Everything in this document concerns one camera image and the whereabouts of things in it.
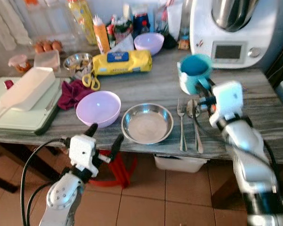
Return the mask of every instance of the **cutting board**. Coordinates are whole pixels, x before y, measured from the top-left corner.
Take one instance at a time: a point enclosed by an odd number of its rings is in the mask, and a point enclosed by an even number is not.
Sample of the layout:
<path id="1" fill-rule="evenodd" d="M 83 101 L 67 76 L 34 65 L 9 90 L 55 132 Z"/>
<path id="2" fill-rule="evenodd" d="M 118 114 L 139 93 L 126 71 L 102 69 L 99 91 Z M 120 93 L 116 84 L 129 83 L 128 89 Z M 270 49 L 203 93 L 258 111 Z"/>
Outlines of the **cutting board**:
<path id="1" fill-rule="evenodd" d="M 5 80 L 12 80 L 15 84 L 19 77 L 0 77 L 0 96 L 7 90 L 4 85 Z M 17 134 L 36 134 L 41 135 L 50 126 L 52 120 L 58 113 L 57 101 L 61 96 L 61 92 L 54 100 L 54 105 L 48 111 L 45 111 L 46 106 L 49 104 L 53 96 L 58 90 L 60 84 L 60 78 L 56 78 L 52 86 L 46 91 L 46 93 L 39 99 L 39 101 L 33 106 L 30 111 L 21 112 L 8 110 L 0 118 L 0 131 L 17 133 Z"/>

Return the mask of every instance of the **teal mug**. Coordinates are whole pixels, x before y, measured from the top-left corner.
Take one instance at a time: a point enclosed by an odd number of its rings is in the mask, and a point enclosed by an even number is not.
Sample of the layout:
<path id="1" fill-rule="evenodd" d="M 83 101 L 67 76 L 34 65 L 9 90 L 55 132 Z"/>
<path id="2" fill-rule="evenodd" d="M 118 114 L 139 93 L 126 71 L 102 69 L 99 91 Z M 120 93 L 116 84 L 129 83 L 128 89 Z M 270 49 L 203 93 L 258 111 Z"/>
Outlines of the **teal mug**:
<path id="1" fill-rule="evenodd" d="M 208 79 L 212 72 L 211 58 L 204 54 L 188 55 L 177 62 L 180 88 L 183 92 L 192 95 L 197 94 L 196 85 L 200 83 L 209 89 Z"/>

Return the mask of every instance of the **purple bowl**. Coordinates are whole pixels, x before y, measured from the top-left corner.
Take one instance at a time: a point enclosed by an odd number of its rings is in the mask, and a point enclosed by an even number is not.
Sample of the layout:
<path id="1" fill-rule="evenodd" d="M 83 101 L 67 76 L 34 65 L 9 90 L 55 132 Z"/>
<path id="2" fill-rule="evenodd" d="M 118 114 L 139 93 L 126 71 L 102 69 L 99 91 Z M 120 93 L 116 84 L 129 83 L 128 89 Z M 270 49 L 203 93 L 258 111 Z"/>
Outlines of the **purple bowl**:
<path id="1" fill-rule="evenodd" d="M 121 100 L 110 91 L 97 91 L 85 96 L 76 108 L 76 116 L 85 125 L 97 123 L 99 128 L 110 126 L 118 118 Z"/>
<path id="2" fill-rule="evenodd" d="M 134 46 L 137 50 L 149 50 L 151 55 L 157 54 L 164 44 L 165 37 L 162 34 L 150 32 L 136 36 Z"/>

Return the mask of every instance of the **red stool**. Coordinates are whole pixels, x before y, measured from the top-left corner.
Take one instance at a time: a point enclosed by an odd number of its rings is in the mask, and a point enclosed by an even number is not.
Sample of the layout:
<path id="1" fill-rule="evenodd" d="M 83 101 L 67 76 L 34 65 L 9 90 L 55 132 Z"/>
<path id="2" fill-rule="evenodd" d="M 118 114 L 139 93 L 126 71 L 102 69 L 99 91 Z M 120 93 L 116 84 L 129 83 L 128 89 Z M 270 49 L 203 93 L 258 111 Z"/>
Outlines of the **red stool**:
<path id="1" fill-rule="evenodd" d="M 100 154 L 108 156 L 111 151 L 108 150 L 100 150 Z M 109 169 L 114 174 L 116 180 L 113 181 L 97 181 L 97 180 L 89 180 L 89 183 L 96 186 L 101 187 L 110 187 L 121 185 L 122 188 L 126 188 L 130 185 L 130 177 L 133 174 L 135 168 L 137 166 L 137 158 L 136 156 L 133 159 L 133 163 L 130 166 L 130 169 L 127 171 L 124 165 L 121 154 L 118 153 L 114 159 L 114 161 L 108 164 Z"/>

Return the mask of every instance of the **gray marble countertop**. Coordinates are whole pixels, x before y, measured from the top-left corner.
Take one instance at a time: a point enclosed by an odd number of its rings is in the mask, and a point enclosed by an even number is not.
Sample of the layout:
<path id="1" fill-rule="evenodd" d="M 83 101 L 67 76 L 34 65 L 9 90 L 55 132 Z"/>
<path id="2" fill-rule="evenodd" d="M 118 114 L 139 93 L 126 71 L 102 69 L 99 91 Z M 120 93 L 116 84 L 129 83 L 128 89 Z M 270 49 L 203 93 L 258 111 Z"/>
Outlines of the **gray marble countertop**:
<path id="1" fill-rule="evenodd" d="M 159 153 L 179 156 L 202 157 L 208 159 L 229 159 L 225 147 L 212 139 L 201 136 L 204 153 L 195 150 L 195 135 L 192 119 L 184 116 L 184 132 L 188 151 L 179 150 L 180 118 L 177 116 L 179 97 L 192 98 L 181 91 L 178 82 L 176 62 L 188 54 L 183 50 L 162 50 L 153 57 L 153 68 L 149 73 L 132 73 L 98 77 L 101 90 L 116 93 L 121 101 L 121 113 L 111 126 L 98 129 L 95 134 L 98 148 L 109 149 L 114 139 L 121 133 L 121 119 L 125 111 L 136 104 L 156 103 L 166 107 L 174 118 L 174 128 L 170 136 L 154 145 L 140 145 L 125 138 L 121 150 L 141 153 Z M 257 69 L 214 70 L 211 79 L 215 83 L 240 81 L 247 91 L 244 92 L 244 109 L 254 127 L 272 147 L 278 162 L 283 163 L 283 105 L 278 99 L 264 74 Z M 199 117 L 200 123 L 211 133 L 219 136 L 219 131 L 211 128 L 207 114 Z M 40 145 L 60 135 L 73 136 L 84 132 L 88 127 L 76 117 L 75 110 L 60 110 L 49 130 L 42 136 L 15 135 L 0 133 L 0 142 Z"/>

